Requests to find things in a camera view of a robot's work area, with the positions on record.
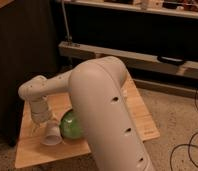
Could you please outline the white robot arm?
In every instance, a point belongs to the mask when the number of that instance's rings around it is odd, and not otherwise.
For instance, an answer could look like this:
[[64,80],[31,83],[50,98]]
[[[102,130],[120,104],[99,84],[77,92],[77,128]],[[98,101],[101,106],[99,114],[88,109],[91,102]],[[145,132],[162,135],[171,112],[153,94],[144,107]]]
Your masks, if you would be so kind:
[[123,97],[126,79],[125,64],[107,56],[50,79],[36,76],[18,94],[40,124],[52,116],[46,97],[67,92],[99,171],[155,171]]

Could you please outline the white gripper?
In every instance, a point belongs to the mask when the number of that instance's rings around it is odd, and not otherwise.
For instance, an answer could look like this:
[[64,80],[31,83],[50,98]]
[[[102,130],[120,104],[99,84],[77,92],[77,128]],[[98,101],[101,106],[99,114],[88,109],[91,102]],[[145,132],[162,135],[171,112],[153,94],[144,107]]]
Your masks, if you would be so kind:
[[30,111],[33,123],[32,133],[36,133],[39,129],[47,126],[47,121],[52,117],[52,111],[48,105],[46,98],[30,101]]

